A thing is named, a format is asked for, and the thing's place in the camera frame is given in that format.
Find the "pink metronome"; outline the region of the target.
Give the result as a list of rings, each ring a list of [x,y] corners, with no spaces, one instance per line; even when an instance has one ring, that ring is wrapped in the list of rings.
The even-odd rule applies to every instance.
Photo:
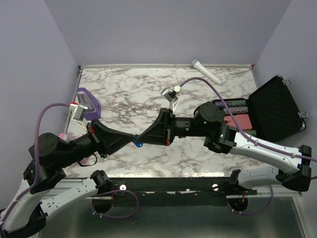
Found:
[[[71,133],[60,133],[59,134],[59,138],[63,139],[64,141],[67,141],[67,142],[76,139],[76,137],[73,134],[71,134]]]

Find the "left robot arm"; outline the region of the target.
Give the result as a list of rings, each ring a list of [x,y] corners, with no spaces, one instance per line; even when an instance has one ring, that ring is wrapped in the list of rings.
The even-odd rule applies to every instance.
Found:
[[[43,200],[66,174],[64,168],[99,154],[105,158],[132,142],[132,134],[110,129],[98,120],[88,124],[87,133],[65,141],[52,133],[35,136],[29,148],[32,161],[23,174],[19,191],[0,215],[3,238],[27,238],[46,225],[48,218],[74,201],[112,190],[112,182],[103,170],[96,170],[76,186],[53,198]]]

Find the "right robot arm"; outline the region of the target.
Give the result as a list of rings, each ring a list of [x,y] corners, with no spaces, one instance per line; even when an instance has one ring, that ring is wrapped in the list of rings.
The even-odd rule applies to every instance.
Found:
[[[245,189],[263,185],[282,185],[299,192],[309,190],[312,169],[304,152],[311,148],[285,147],[226,125],[224,111],[207,102],[194,111],[191,118],[176,117],[172,110],[163,108],[153,124],[136,140],[139,143],[169,146],[175,137],[204,137],[204,146],[215,153],[249,157],[267,166],[240,171],[228,181],[228,189],[239,194]]]

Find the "purple metronome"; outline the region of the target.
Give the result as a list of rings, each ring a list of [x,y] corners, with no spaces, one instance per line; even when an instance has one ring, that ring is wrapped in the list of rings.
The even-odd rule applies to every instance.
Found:
[[[77,89],[76,96],[79,104],[88,108],[84,116],[86,120],[92,121],[101,118],[101,105],[91,92],[81,87]]]

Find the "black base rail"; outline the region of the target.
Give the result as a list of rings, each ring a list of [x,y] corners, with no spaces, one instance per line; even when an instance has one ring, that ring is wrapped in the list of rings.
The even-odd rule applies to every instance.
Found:
[[[109,178],[92,204],[98,211],[110,207],[225,206],[228,196],[256,195],[238,184],[239,170],[229,177]]]

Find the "black poker chip case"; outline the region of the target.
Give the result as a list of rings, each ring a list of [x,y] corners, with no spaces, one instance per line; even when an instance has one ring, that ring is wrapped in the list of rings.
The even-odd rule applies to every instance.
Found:
[[[247,99],[225,99],[233,115],[248,114],[253,129],[243,130],[249,135],[269,142],[278,142],[306,129],[286,81],[276,75]],[[221,100],[213,100],[225,116],[230,116]]]

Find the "pink card deck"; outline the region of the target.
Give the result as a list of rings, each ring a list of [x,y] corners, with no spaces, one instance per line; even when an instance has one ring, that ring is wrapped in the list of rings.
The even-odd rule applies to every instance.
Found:
[[[250,118],[248,114],[240,114],[240,115],[234,115],[231,116],[225,116],[223,123],[228,126],[237,127],[236,123],[238,122],[242,130],[250,130],[253,129],[253,126],[251,124]]]

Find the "blue key tag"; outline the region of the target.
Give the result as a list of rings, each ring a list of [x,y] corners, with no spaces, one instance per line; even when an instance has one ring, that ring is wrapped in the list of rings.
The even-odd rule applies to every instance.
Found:
[[[140,147],[143,146],[143,143],[138,142],[138,141],[137,141],[137,138],[138,138],[138,135],[134,135],[134,140],[133,140],[132,142],[133,142],[133,144],[134,144],[136,147],[140,148]]]

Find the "white microphone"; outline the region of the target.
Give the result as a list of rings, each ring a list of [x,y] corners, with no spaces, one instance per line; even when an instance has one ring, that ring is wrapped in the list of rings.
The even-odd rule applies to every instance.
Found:
[[[219,78],[217,78],[214,74],[212,74],[209,70],[207,70],[198,60],[193,60],[192,66],[194,69],[201,72],[204,76],[211,79],[214,83],[218,85],[222,83],[222,81]]]

